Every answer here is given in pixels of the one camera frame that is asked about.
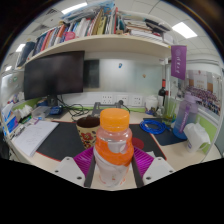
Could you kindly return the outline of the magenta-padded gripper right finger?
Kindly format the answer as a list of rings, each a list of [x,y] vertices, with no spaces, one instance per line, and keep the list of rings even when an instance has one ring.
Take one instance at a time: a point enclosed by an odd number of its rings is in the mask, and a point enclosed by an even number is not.
[[[138,148],[134,149],[132,169],[138,188],[175,172],[162,157],[152,157]]]

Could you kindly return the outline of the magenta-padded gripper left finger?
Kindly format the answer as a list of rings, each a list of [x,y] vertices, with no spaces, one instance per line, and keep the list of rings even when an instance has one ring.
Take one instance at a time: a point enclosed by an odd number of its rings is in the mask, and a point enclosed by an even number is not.
[[[95,165],[93,148],[89,148],[75,157],[65,157],[53,173],[76,185],[90,188],[93,181]]]

